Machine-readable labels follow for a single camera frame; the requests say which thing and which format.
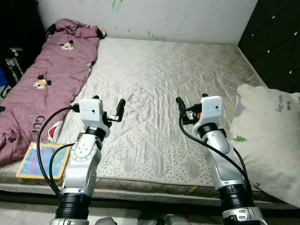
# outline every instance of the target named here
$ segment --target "white pillow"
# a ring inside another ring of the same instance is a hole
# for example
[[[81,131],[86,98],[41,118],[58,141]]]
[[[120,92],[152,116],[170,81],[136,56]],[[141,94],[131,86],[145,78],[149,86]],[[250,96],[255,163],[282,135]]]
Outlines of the white pillow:
[[[252,184],[300,207],[300,93],[239,86],[230,135]]]

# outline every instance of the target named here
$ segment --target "pink blanket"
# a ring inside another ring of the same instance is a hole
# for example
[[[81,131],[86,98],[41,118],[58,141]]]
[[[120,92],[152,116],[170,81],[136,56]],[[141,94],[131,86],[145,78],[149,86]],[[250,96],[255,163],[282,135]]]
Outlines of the pink blanket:
[[[97,58],[97,26],[61,19],[51,30],[35,63],[1,102],[0,165],[24,157],[43,122],[79,93]],[[55,141],[66,114],[46,126],[42,142]]]

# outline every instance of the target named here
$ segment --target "white mattress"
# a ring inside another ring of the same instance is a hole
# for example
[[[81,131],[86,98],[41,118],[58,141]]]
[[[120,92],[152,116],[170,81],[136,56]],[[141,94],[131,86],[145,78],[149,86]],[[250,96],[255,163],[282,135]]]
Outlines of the white mattress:
[[[180,96],[189,106],[199,103],[202,93],[221,96],[220,128],[228,131],[236,89],[243,83],[263,84],[233,45],[102,40],[90,77],[74,102],[99,95],[108,114],[115,114],[121,98],[126,106],[123,121],[113,123],[104,140],[94,195],[103,196],[109,189],[119,191],[117,196],[129,191],[147,197],[149,193],[217,197],[202,146],[179,128],[175,99]],[[69,112],[57,142],[75,142],[82,131],[79,114]],[[43,181],[16,180],[19,164],[0,167],[0,189],[50,192],[40,186]],[[261,199],[262,192],[255,192]]]

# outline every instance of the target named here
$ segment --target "colorful book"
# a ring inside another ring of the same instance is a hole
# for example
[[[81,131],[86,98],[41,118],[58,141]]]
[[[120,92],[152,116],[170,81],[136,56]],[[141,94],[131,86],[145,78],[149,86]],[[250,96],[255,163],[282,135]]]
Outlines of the colorful book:
[[[63,146],[63,144],[40,143],[42,163],[44,166],[44,170],[48,176],[51,156],[55,152],[55,150],[57,150],[61,146]],[[56,153],[53,159],[52,174],[55,180],[60,180],[62,178],[70,149],[71,147],[61,149],[58,153]],[[28,147],[26,155],[24,156],[23,161],[15,176],[20,178],[44,179],[38,164],[37,145],[35,142],[32,142]]]

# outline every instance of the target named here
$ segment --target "cartoon dog print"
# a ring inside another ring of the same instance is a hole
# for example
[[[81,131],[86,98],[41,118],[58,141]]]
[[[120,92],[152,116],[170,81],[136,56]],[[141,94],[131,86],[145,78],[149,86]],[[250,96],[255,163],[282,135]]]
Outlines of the cartoon dog print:
[[[71,51],[71,50],[73,50],[74,42],[73,42],[73,40],[69,40],[67,43],[60,44],[60,45],[63,50]]]
[[[33,87],[36,89],[44,89],[46,85],[51,85],[51,81],[47,81],[44,79],[44,75],[39,75],[38,81],[34,83]]]
[[[0,112],[4,112],[5,111],[5,107],[4,106],[0,106]]]
[[[95,64],[95,61],[92,61],[91,63],[88,63],[88,64],[86,65],[87,69],[88,69],[89,71],[91,71],[94,64]]]
[[[62,126],[63,121],[59,120],[48,130],[48,141],[51,143],[56,143],[58,135],[60,134],[60,128]]]

